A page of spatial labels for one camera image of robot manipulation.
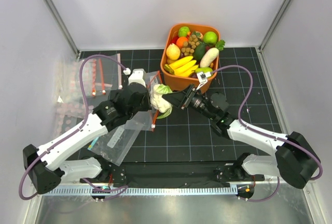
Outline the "brown longan bunch toy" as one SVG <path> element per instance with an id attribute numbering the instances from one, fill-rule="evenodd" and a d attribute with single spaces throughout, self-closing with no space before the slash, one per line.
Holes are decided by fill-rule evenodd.
<path id="1" fill-rule="evenodd" d="M 199 45 L 200 39 L 197 37 L 197 35 L 190 35 L 187 40 L 182 43 L 181 58 L 193 55 Z"/>

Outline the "black grid mat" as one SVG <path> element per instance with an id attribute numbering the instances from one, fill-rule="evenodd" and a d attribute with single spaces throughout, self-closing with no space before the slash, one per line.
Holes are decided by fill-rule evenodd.
<path id="1" fill-rule="evenodd" d="M 223 93 L 233 115 L 269 131 L 281 132 L 270 92 L 255 48 L 226 48 L 219 57 L 225 68 L 213 79 L 206 96 Z M 216 135 L 208 118 L 193 109 L 173 109 L 156 121 L 153 131 L 142 131 L 125 162 L 230 161 L 248 152 L 263 151 Z"/>

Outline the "blue zipper clear bag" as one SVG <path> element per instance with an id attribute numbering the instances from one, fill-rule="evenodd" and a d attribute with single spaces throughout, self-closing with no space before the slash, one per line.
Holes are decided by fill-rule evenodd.
<path id="1" fill-rule="evenodd" d="M 120 126 L 94 139 L 88 150 L 120 166 L 139 133 L 140 130 L 128 130 Z"/>

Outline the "dark green avocado toy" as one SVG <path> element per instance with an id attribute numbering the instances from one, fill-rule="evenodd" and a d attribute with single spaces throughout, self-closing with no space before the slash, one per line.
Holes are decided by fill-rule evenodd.
<path id="1" fill-rule="evenodd" d="M 200 43 L 196 48 L 193 53 L 193 58 L 197 61 L 201 61 L 203 56 L 206 53 L 206 44 L 205 43 Z"/>

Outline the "yellow banana bunch toy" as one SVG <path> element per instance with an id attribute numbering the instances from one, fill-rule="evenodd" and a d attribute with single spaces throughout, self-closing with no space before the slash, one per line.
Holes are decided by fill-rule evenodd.
<path id="1" fill-rule="evenodd" d="M 187 56 L 163 66 L 169 74 L 181 77 L 189 77 L 198 67 L 199 65 L 193 56 Z"/>

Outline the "orange fruit toy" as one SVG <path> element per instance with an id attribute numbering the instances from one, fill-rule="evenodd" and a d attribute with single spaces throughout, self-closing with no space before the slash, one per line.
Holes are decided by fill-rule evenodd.
<path id="1" fill-rule="evenodd" d="M 188 41 L 188 38 L 187 37 L 179 37 L 176 41 L 176 45 L 179 47 L 179 48 L 182 48 L 183 47 L 183 44 L 184 42 Z"/>

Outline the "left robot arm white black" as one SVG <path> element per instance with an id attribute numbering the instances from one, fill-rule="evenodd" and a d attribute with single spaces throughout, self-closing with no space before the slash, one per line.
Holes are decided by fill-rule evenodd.
<path id="1" fill-rule="evenodd" d="M 103 183 L 109 179 L 110 170 L 98 159 L 65 160 L 95 138 L 105 135 L 126 124 L 138 112 L 149 111 L 149 89 L 133 82 L 122 90 L 110 92 L 108 100 L 101 102 L 83 121 L 56 139 L 35 147 L 23 148 L 25 172 L 19 184 L 19 195 L 23 195 L 23 183 L 29 177 L 38 194 L 56 188 L 65 179 L 94 178 Z"/>

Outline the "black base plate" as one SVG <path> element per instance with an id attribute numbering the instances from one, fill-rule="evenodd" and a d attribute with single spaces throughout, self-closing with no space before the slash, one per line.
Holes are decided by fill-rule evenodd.
<path id="1" fill-rule="evenodd" d="M 212 187 L 233 181 L 263 181 L 263 175 L 236 173 L 233 164 L 223 161 L 208 162 L 125 162 L 120 166 L 106 164 L 96 177 L 85 176 L 93 183 L 132 188 L 181 188 L 189 186 Z"/>

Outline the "orange zipper clear bag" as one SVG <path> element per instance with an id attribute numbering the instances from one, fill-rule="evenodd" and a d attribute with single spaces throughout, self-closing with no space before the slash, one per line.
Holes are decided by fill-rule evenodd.
<path id="1" fill-rule="evenodd" d="M 160 72 L 146 72 L 145 82 L 146 88 L 150 96 L 152 93 L 152 87 L 155 84 L 162 83 Z M 126 122 L 124 128 L 126 130 L 153 131 L 155 128 L 155 122 L 158 114 L 159 112 L 155 110 L 151 105 L 151 110 L 138 112 L 136 115 L 134 115 L 132 119 Z"/>

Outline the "red zipper clear bag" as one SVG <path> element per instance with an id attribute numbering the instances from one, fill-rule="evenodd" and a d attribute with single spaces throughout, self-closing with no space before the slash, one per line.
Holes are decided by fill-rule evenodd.
<path id="1" fill-rule="evenodd" d="M 103 95 L 106 94 L 103 64 L 101 59 L 93 59 L 92 62 L 92 96 L 96 96 L 100 91 Z"/>

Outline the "white radish toy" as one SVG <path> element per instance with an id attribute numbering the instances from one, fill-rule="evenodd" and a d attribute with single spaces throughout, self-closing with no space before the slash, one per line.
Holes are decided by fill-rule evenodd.
<path id="1" fill-rule="evenodd" d="M 209 67 L 218 55 L 219 50 L 217 48 L 210 48 L 201 59 L 200 67 Z"/>

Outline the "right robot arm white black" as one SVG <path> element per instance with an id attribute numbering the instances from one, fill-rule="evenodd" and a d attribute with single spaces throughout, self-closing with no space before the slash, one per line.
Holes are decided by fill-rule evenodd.
<path id="1" fill-rule="evenodd" d="M 209 118 L 218 136 L 265 152 L 264 156 L 248 152 L 240 155 L 223 171 L 229 179 L 244 181 L 255 175 L 268 175 L 280 177 L 294 188 L 302 189 L 316 172 L 322 172 L 319 158 L 301 134 L 275 133 L 240 120 L 228 111 L 229 104 L 220 92 L 205 97 L 190 85 L 162 98 L 174 107 L 191 108 Z"/>

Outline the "green apple toy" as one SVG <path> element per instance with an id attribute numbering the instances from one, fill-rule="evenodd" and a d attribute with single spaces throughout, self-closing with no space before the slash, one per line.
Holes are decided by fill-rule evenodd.
<path id="1" fill-rule="evenodd" d="M 209 31 L 203 35 L 203 42 L 208 45 L 216 45 L 218 42 L 218 35 L 215 32 Z"/>

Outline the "yellow lemon toy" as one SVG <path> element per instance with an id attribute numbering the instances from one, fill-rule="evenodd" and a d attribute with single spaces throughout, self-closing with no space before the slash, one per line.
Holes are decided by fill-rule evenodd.
<path id="1" fill-rule="evenodd" d="M 166 49 L 166 56 L 168 59 L 175 61 L 181 55 L 181 50 L 176 44 L 170 44 Z"/>

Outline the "white cauliflower toy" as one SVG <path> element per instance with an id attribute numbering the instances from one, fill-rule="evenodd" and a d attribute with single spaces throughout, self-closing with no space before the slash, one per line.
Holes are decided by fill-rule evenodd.
<path id="1" fill-rule="evenodd" d="M 172 113 L 172 105 L 162 97 L 170 93 L 172 93 L 171 88 L 164 84 L 155 84 L 152 87 L 150 102 L 152 107 L 160 113 L 157 119 L 166 118 Z"/>

